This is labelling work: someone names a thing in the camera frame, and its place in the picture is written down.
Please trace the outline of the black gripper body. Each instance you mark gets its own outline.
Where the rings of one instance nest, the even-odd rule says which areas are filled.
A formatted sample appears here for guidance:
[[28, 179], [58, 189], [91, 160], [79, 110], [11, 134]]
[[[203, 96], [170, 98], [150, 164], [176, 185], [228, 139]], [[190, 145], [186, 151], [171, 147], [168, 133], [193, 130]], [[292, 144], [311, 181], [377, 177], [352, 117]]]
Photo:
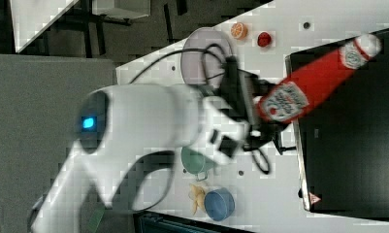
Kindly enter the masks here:
[[264, 120], [257, 111], [257, 102], [274, 87], [274, 83], [261, 80], [256, 74], [239, 68], [235, 56], [228, 56], [222, 67], [224, 75], [219, 85], [219, 95], [234, 109], [235, 118], [245, 120], [245, 150], [256, 150], [273, 142], [281, 150], [280, 133], [286, 124]]

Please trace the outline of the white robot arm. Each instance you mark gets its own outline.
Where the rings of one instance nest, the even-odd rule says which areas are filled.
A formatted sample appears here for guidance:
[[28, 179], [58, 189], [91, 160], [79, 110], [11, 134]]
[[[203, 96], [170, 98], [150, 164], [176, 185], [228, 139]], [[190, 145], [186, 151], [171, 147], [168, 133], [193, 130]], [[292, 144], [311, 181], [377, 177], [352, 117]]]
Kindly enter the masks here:
[[75, 140], [48, 194], [29, 223], [30, 233], [80, 233], [81, 206], [95, 188], [106, 209], [130, 214], [159, 204], [171, 177], [144, 201], [149, 177], [173, 170], [178, 149], [226, 165], [241, 150], [270, 142], [278, 123], [258, 115], [256, 100], [273, 83], [239, 69], [229, 56], [219, 86], [115, 84], [81, 103]]

